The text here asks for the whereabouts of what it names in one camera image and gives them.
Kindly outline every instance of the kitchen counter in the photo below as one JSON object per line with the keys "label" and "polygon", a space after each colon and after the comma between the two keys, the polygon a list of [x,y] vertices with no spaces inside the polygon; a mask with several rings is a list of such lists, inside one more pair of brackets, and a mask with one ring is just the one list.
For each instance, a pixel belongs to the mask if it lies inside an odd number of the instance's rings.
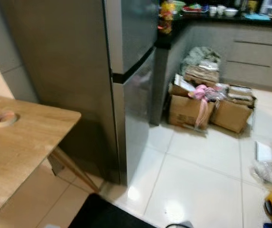
{"label": "kitchen counter", "polygon": [[181,32],[192,22],[219,22],[272,28],[272,19],[250,20],[242,16],[235,16],[230,18],[218,15],[210,17],[207,13],[178,13],[174,16],[172,32],[169,35],[159,33],[157,41],[155,42],[155,46],[157,48],[170,49],[175,40],[180,36]]}
{"label": "kitchen counter", "polygon": [[161,121],[169,82],[194,47],[210,47],[221,56],[220,81],[272,90],[272,19],[177,14],[172,32],[155,43],[152,124]]}

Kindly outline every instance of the tape roll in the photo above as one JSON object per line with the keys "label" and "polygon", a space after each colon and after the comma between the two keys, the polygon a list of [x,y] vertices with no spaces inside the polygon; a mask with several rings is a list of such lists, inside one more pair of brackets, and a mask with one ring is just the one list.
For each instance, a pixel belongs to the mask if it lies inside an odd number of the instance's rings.
{"label": "tape roll", "polygon": [[13,111],[5,111],[0,114],[0,127],[7,127],[16,122],[17,116]]}

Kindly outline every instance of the white cup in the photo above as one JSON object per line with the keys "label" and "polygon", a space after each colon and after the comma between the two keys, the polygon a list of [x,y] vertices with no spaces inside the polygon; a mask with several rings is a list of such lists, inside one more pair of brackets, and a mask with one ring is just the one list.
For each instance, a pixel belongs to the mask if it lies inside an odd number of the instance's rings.
{"label": "white cup", "polygon": [[209,6],[209,13],[211,17],[213,17],[216,14],[216,10],[217,10],[216,6]]}
{"label": "white cup", "polygon": [[223,15],[223,12],[225,11],[226,7],[223,5],[218,5],[217,6],[217,13],[218,15]]}

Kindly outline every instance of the stainless steel refrigerator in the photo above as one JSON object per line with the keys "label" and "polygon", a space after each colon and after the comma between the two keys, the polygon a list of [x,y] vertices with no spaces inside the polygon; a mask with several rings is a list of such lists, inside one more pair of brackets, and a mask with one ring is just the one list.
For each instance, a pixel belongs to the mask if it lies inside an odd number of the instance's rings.
{"label": "stainless steel refrigerator", "polygon": [[82,118],[60,147],[127,185],[149,129],[157,0],[0,0],[43,104]]}

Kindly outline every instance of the white wall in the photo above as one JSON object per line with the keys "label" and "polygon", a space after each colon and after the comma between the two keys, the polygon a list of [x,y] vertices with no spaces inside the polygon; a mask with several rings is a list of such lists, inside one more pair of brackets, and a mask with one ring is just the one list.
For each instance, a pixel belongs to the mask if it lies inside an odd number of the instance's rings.
{"label": "white wall", "polygon": [[19,100],[38,102],[36,93],[5,21],[0,13],[0,95]]}

